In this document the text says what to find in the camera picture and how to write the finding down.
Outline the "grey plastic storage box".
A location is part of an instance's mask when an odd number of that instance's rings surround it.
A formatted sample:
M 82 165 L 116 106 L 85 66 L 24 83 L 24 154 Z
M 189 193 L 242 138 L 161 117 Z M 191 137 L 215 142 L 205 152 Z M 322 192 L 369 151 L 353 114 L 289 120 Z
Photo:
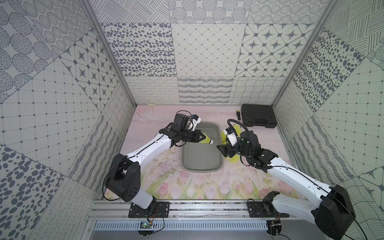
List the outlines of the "grey plastic storage box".
M 221 144 L 221 131 L 217 124 L 202 122 L 197 126 L 198 130 L 206 134 L 212 144 L 187 143 L 182 147 L 182 167 L 189 172 L 209 173 L 215 172 L 223 166 L 223 155 L 217 149 Z

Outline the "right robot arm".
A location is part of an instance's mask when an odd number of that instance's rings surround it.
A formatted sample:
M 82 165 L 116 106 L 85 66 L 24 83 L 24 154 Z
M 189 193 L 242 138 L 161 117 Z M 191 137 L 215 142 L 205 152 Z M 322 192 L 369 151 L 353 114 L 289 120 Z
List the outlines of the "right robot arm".
M 315 224 L 326 236 L 341 240 L 356 220 L 348 191 L 340 185 L 334 187 L 315 180 L 294 168 L 274 152 L 261 147 L 252 131 L 237 134 L 232 128 L 224 131 L 224 144 L 218 150 L 224 157 L 235 155 L 245 158 L 248 167 L 261 170 L 284 181 L 306 199 L 298 200 L 270 192 L 263 199 L 266 209 L 289 214 Z

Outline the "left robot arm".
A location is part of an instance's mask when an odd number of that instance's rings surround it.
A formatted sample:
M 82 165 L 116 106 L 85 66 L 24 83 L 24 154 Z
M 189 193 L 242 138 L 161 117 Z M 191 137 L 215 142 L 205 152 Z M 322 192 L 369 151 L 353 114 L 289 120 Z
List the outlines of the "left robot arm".
M 200 130 L 166 127 L 149 143 L 128 154 L 114 157 L 110 170 L 103 180 L 102 189 L 108 189 L 124 202 L 153 211 L 156 198 L 141 187 L 141 170 L 178 142 L 211 144 L 212 140 Z

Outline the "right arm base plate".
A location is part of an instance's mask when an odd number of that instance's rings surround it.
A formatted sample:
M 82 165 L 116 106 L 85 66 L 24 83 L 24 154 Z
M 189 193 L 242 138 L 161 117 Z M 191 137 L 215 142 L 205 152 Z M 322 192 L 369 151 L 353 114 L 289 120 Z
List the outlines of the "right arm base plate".
M 249 199 L 246 202 L 250 218 L 289 218 L 289 214 L 282 214 L 276 211 L 271 203 L 254 201 Z

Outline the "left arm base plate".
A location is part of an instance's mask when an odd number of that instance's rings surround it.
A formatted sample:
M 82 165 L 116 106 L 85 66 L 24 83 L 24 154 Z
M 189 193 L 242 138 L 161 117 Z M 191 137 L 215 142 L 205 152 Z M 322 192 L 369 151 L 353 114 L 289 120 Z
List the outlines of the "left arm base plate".
M 131 204 L 129 218 L 168 218 L 170 202 L 155 202 L 147 209 Z

